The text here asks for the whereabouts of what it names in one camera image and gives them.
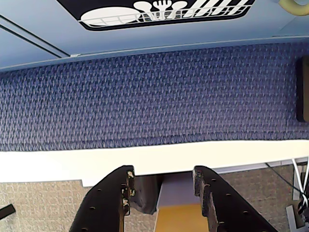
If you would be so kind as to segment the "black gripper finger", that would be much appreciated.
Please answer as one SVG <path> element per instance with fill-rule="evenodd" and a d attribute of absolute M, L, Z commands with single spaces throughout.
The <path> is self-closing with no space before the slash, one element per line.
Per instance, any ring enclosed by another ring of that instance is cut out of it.
<path fill-rule="evenodd" d="M 201 213 L 210 232 L 275 232 L 229 183 L 205 166 L 193 169 L 194 194 L 200 198 Z"/>
<path fill-rule="evenodd" d="M 130 198 L 135 195 L 134 167 L 123 165 L 85 195 L 70 227 L 71 232 L 123 232 L 130 214 Z"/>

